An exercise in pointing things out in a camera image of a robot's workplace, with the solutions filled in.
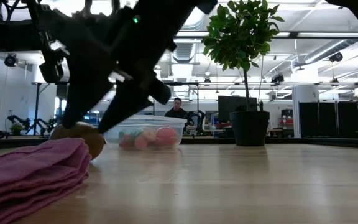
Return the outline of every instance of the desk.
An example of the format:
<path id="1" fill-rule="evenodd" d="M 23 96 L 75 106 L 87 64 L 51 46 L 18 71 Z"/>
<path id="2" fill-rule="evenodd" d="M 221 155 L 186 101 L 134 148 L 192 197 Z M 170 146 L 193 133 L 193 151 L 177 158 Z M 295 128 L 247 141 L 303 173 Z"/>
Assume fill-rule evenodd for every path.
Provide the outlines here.
<path id="1" fill-rule="evenodd" d="M 271 130 L 267 130 L 267 132 L 270 137 L 274 137 L 275 134 L 277 135 L 278 138 L 282 138 L 283 136 L 282 129 L 271 129 Z"/>
<path id="2" fill-rule="evenodd" d="M 358 223 L 358 149 L 105 148 L 82 188 L 16 224 Z"/>

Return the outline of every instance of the potted plant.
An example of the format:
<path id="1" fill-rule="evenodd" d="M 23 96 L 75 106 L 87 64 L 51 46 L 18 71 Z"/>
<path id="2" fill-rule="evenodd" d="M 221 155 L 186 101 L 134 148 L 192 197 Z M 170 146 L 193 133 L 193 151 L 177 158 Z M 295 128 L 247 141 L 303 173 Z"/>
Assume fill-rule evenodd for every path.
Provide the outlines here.
<path id="1" fill-rule="evenodd" d="M 11 131 L 14 136 L 21 135 L 20 132 L 23 130 L 23 126 L 19 123 L 14 123 L 11 126 Z"/>
<path id="2" fill-rule="evenodd" d="M 274 21 L 283 22 L 274 16 L 278 5 L 269 8 L 267 1 L 239 2 L 229 1 L 227 7 L 218 6 L 218 13 L 210 17 L 207 30 L 209 35 L 202 40 L 204 54 L 220 65 L 222 70 L 238 69 L 244 72 L 247 108 L 233 111 L 230 114 L 234 138 L 239 146 L 263 146 L 269 112 L 249 111 L 249 87 L 247 72 L 259 55 L 270 51 L 269 42 L 279 33 Z"/>

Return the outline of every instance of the computer monitor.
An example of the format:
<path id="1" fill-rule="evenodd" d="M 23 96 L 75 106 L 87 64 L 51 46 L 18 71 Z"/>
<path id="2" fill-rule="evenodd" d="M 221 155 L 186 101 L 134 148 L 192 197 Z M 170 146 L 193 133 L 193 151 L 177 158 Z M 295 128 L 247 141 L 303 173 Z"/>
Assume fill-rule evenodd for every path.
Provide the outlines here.
<path id="1" fill-rule="evenodd" d="M 219 122 L 230 121 L 230 113 L 247 110 L 247 98 L 241 96 L 218 96 L 218 118 Z M 257 111 L 258 102 L 256 98 L 249 98 L 249 111 Z"/>

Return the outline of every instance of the ceiling light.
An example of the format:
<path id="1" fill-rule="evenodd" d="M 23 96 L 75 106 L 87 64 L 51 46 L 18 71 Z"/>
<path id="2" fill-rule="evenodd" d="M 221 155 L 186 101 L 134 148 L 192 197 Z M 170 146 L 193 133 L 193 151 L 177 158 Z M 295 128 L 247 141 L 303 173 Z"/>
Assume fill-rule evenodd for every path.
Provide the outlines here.
<path id="1" fill-rule="evenodd" d="M 176 44 L 198 44 L 201 40 L 174 40 Z"/>
<path id="2" fill-rule="evenodd" d="M 209 35 L 208 32 L 193 32 L 193 31 L 180 31 L 177 34 L 177 37 L 184 38 L 184 37 L 207 37 Z"/>
<path id="3" fill-rule="evenodd" d="M 346 39 L 358 37 L 358 32 L 300 32 L 298 37 L 343 37 Z"/>
<path id="4" fill-rule="evenodd" d="M 290 32 L 279 32 L 277 34 L 277 37 L 289 37 L 290 36 Z"/>

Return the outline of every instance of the clear plastic bowl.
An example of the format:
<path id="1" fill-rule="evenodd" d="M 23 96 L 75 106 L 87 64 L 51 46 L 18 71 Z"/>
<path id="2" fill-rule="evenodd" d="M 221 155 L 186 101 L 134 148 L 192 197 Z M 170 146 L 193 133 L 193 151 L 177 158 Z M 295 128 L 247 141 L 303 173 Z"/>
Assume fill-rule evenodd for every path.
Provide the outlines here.
<path id="1" fill-rule="evenodd" d="M 108 145 L 128 150 L 173 148 L 181 143 L 186 122 L 180 118 L 135 115 L 110 129 L 104 138 Z"/>

